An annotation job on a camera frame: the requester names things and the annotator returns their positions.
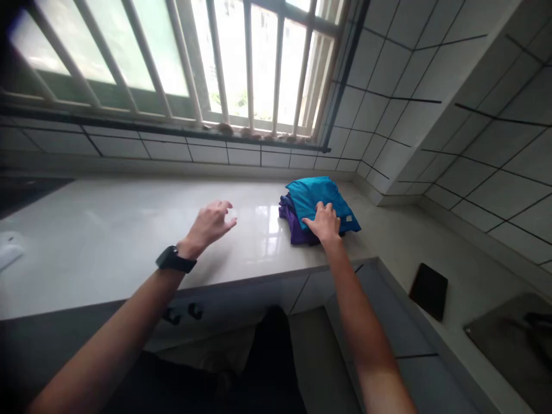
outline finger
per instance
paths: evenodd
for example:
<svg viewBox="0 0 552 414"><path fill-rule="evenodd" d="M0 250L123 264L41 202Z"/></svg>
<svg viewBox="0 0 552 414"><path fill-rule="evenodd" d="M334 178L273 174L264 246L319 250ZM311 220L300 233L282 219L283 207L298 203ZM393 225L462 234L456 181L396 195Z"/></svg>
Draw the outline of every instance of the finger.
<svg viewBox="0 0 552 414"><path fill-rule="evenodd" d="M228 200L221 201L220 204L218 205L218 208L225 209L226 212L228 213L227 209L232 208L232 203L229 202Z"/></svg>

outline person's leg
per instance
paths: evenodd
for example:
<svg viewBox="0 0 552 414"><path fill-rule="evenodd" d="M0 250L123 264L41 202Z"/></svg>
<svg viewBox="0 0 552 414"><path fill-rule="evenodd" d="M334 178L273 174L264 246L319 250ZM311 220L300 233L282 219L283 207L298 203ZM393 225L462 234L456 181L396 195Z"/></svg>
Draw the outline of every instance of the person's leg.
<svg viewBox="0 0 552 414"><path fill-rule="evenodd" d="M239 383L231 390L236 412L306 414L297 384L288 317L271 308L257 325Z"/></svg>
<svg viewBox="0 0 552 414"><path fill-rule="evenodd" d="M218 375L142 352L104 413L197 413L216 406Z"/></svg>

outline smartwatch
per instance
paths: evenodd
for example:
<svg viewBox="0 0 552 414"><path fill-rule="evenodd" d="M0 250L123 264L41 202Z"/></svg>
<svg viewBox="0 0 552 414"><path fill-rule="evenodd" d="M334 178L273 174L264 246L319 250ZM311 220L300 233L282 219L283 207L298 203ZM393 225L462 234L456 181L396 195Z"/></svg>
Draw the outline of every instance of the smartwatch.
<svg viewBox="0 0 552 414"><path fill-rule="evenodd" d="M178 255L176 246L167 247L163 253L159 255L155 264L160 269L174 269L185 273L191 272L196 265L197 260L183 259Z"/></svg>

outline countertop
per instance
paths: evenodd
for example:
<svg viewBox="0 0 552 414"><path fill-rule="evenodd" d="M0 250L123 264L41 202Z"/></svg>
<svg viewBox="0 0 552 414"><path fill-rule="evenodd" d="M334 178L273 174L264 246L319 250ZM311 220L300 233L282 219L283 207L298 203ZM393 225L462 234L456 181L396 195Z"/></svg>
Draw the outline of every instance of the countertop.
<svg viewBox="0 0 552 414"><path fill-rule="evenodd" d="M212 245L180 289L293 274L326 265L321 247L292 247L278 218L286 182L213 179L81 179L0 221L17 231L24 258L0 274L0 319L129 297L154 260L215 198L234 204L238 225ZM449 281L435 332L502 413L532 412L462 327L534 290L418 206L379 208L351 182L338 183L362 230L345 244L354 261L379 257L406 292L421 262Z"/></svg>

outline window bar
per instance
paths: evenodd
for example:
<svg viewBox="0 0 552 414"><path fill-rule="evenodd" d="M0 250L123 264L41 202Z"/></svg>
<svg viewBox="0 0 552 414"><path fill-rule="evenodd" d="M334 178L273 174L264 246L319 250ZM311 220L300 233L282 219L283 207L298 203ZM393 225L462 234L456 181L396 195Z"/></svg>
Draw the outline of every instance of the window bar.
<svg viewBox="0 0 552 414"><path fill-rule="evenodd" d="M99 49L99 52L102 54L105 64L109 68L109 71L113 76L113 79L115 80L115 82L117 83L117 86L121 90L127 102L128 107L130 108L132 113L137 114L138 108L136 106L136 102L132 97L130 89L128 89L125 79L122 77L122 73L119 69L119 66L117 66L117 63L115 62L115 59L113 58L113 55L109 50L109 47L107 42L105 41L105 38L100 32L98 24L96 23L96 20L94 19L94 16L92 15L92 12L90 11L88 4L86 3L86 0L75 0L75 5L76 5L76 8L79 9L79 12L81 13L80 15L82 16L82 19L85 21L86 26L88 27L88 30L90 31L90 34L92 35L92 38L94 39L94 42L96 43L96 46Z"/></svg>
<svg viewBox="0 0 552 414"><path fill-rule="evenodd" d="M71 57L67 49L65 49L65 46L62 44L61 40L57 36L52 25L46 19L46 16L42 12L42 10L40 10L40 8L34 3L31 3L29 4L28 12L32 16L48 42L52 45L52 48L59 56L59 59L63 62L71 76L80 86L80 89L85 94L88 103L94 108L100 108L101 104L98 97L90 87L90 84L88 83L76 63L73 61L73 58Z"/></svg>
<svg viewBox="0 0 552 414"><path fill-rule="evenodd" d="M274 71L274 109L272 115L272 134L276 135L278 125L278 101L280 98L280 76L282 72L283 23L285 17L282 10L278 13L278 32L276 40L276 69Z"/></svg>
<svg viewBox="0 0 552 414"><path fill-rule="evenodd" d="M178 14L178 8L175 0L167 0L167 10L168 15L171 18L172 31L177 42L178 54L180 55L182 69L184 70L188 93L190 94L190 99L194 104L195 123L198 127L200 127L203 124L203 115L201 114L200 101L197 97L196 83L194 82L194 73L191 70L186 40L184 39L184 32L182 31L180 16Z"/></svg>
<svg viewBox="0 0 552 414"><path fill-rule="evenodd" d="M27 60L25 59L25 56L23 56L23 54L19 51L19 49L14 44L10 42L10 46L16 59L19 62L21 62L21 65L27 70L29 76L34 80L35 84L37 85L38 90L40 91L40 96L44 98L44 100L48 103L55 102L56 95L53 94L52 90L46 84L42 76L39 75L36 69L33 68L29 64L29 62L27 62Z"/></svg>
<svg viewBox="0 0 552 414"><path fill-rule="evenodd" d="M253 52L251 45L251 0L243 1L243 14L246 30L246 67L247 67L247 113L249 128L253 131Z"/></svg>
<svg viewBox="0 0 552 414"><path fill-rule="evenodd" d="M128 17L128 21L131 24L132 31L134 32L134 36L138 43L138 47L140 48L140 52L142 53L142 57L144 58L145 65L148 68L149 76L151 77L151 81L154 84L155 91L157 92L159 100L161 101L161 104L163 106L165 116L167 118L172 118L173 113L168 104L167 96L165 95L165 92L163 90L163 85L161 84L159 73L157 72L157 68L155 67L154 58L151 55L150 48L145 39L144 29L142 29L142 25L140 23L140 20L138 19L138 13L136 12L134 3L132 3L132 0L121 0L121 2L127 13L126 16Z"/></svg>
<svg viewBox="0 0 552 414"><path fill-rule="evenodd" d="M303 89L305 87L306 67L309 63L309 51L311 48L312 31L314 26L314 17L316 11L316 0L310 0L308 26L305 36L305 47L303 48L303 62L301 64L301 75L299 77L299 88L297 90L297 103L295 105L295 119L293 121L292 135L297 135L297 125L299 124L299 115L301 113L301 103L303 100Z"/></svg>
<svg viewBox="0 0 552 414"><path fill-rule="evenodd" d="M220 97L220 106L223 111L223 120L230 125L230 116L228 115L228 101L226 99L226 87L224 86L223 60L220 56L219 30L217 28L217 16L214 10L214 0L206 0L207 16L209 18L209 28L211 29L211 41L213 42L214 66L217 70L218 96Z"/></svg>

